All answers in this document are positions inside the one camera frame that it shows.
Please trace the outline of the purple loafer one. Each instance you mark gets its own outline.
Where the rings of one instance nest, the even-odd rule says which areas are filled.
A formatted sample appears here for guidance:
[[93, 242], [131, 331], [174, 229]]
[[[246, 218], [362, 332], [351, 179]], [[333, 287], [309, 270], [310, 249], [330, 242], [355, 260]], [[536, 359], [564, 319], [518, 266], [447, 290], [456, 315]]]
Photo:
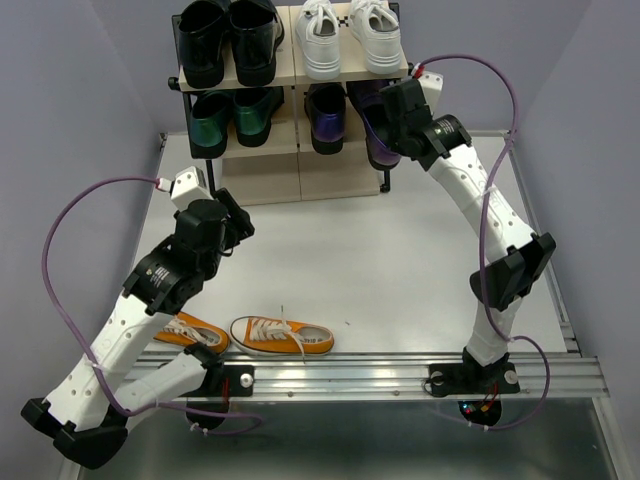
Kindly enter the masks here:
[[334, 155], [343, 148], [346, 132], [345, 90], [340, 83], [314, 84], [306, 92], [304, 111], [310, 122], [316, 153]]
[[400, 162], [401, 156], [388, 146], [389, 120], [380, 90], [390, 84], [387, 79], [352, 81], [346, 83], [347, 96], [360, 116], [365, 128], [367, 155], [371, 166], [389, 171]]

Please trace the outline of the white sneaker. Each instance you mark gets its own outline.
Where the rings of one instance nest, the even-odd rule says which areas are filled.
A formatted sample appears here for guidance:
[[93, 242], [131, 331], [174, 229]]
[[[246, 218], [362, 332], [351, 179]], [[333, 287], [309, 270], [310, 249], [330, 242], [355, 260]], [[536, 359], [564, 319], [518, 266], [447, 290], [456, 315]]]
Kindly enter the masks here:
[[368, 71], [389, 75], [401, 66], [399, 20], [386, 1], [352, 1], [349, 8], [351, 33], [364, 51]]
[[341, 70], [339, 21], [330, 1], [308, 0], [295, 23], [306, 75], [316, 81], [337, 78]]

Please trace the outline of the orange sneaker one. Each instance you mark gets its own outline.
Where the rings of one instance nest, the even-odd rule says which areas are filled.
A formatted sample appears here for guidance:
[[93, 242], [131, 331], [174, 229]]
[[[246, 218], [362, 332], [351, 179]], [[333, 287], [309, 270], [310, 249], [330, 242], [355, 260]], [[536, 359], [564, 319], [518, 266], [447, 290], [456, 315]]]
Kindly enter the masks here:
[[223, 354], [230, 345], [229, 336], [223, 329], [184, 312], [178, 313], [154, 336], [154, 340], [181, 347], [202, 343], [216, 354]]
[[229, 337], [239, 350], [258, 356], [290, 356], [302, 362], [328, 354], [335, 345], [333, 333], [322, 326], [247, 315], [229, 325]]

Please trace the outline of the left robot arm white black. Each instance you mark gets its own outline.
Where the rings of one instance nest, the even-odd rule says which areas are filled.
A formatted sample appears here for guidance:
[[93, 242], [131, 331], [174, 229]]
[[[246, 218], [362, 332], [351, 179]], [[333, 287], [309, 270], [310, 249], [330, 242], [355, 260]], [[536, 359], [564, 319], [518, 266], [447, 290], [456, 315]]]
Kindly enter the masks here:
[[147, 376], [125, 381], [153, 337], [216, 275], [222, 257], [255, 232], [249, 214], [226, 189], [205, 193], [174, 218], [173, 234], [127, 277], [104, 327], [93, 343], [82, 346], [74, 369], [21, 410], [64, 457], [87, 469], [109, 462], [135, 423], [158, 408], [173, 407], [198, 419], [229, 414], [223, 405], [195, 410], [177, 400], [192, 392], [226, 395], [235, 383], [219, 354], [200, 341]]

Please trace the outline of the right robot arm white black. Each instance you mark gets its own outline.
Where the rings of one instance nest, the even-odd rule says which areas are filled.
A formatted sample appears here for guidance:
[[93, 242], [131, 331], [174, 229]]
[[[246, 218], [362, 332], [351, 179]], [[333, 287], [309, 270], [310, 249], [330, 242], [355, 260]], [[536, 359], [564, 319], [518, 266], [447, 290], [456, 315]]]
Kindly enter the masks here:
[[434, 118], [420, 82], [407, 78], [381, 91], [390, 146], [418, 162], [446, 191], [479, 241], [479, 269], [470, 277], [478, 300], [476, 319], [458, 363], [430, 368], [435, 397], [519, 390], [509, 361], [511, 331], [522, 300], [556, 249], [512, 208], [486, 172], [471, 136], [452, 115]]

